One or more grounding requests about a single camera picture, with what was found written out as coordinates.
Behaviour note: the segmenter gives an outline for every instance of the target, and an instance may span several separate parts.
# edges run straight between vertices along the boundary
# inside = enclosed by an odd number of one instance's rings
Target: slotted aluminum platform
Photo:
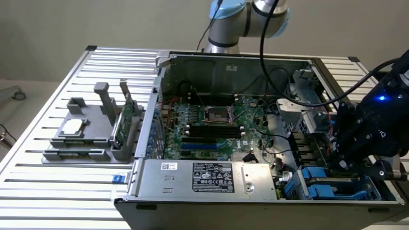
[[[80,96],[87,104],[100,104],[93,93],[97,81],[109,83],[110,96],[117,104],[124,104],[118,81],[126,78],[132,98],[146,106],[157,76],[156,55],[153,50],[108,47],[84,52],[0,163],[0,229],[129,229],[110,202],[110,181],[112,175],[128,172],[132,164],[41,164],[41,151],[61,125],[68,99]],[[345,57],[320,58],[344,91],[348,90],[366,69]],[[376,80],[370,79],[350,94],[350,100],[360,101],[374,85]],[[125,194],[125,185],[116,189]]]

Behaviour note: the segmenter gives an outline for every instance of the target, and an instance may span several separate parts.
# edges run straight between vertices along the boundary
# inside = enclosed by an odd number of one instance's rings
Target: gray wall
[[[357,56],[372,68],[409,48],[409,0],[288,0],[266,52]],[[0,0],[0,78],[60,81],[87,45],[194,49],[210,0]],[[258,39],[240,42],[257,52]]]

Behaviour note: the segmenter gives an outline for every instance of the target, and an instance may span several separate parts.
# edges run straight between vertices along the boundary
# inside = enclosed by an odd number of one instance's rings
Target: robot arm
[[[214,0],[210,7],[210,18],[214,22],[209,29],[209,39],[205,52],[238,53],[241,37],[260,37],[268,12],[274,0]],[[290,16],[286,0],[278,0],[273,17],[270,18],[266,37],[278,36],[288,24]]]
[[[408,117],[409,51],[361,103],[341,103],[329,167],[341,167],[378,180],[406,180],[400,157],[409,149]]]

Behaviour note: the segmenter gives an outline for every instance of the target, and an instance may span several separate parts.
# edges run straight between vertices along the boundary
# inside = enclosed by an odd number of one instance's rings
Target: power supply label
[[[233,193],[232,164],[193,163],[192,189],[197,193]]]

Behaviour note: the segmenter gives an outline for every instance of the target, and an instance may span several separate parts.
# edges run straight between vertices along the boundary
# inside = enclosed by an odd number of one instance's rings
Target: green circuit board
[[[181,149],[182,138],[186,138],[184,127],[186,124],[196,126],[206,126],[206,125],[220,125],[212,124],[204,121],[205,119],[205,106],[202,105],[190,105],[189,103],[178,100],[173,102],[173,111],[172,111],[172,120],[177,120],[177,124],[173,124],[170,127],[170,123],[168,122],[165,126],[165,159],[200,159],[200,160],[220,160],[226,161],[230,158],[230,155],[234,152],[249,152],[250,148],[254,150],[258,149],[258,141],[262,140],[262,145],[268,137],[261,135],[256,130],[253,115],[257,111],[257,108],[250,107],[250,102],[257,102],[252,97],[241,98],[232,106],[233,115],[237,117],[241,116],[230,123],[221,125],[233,125],[242,126],[245,135],[241,138],[216,138],[217,139],[217,150],[206,150],[206,149],[189,149],[190,155],[182,155],[181,152],[186,149]],[[224,109],[226,106],[214,106],[213,108]],[[256,117],[262,119],[264,111],[258,110]],[[262,126],[260,123],[257,125],[257,129],[262,132],[268,133],[268,127]]]

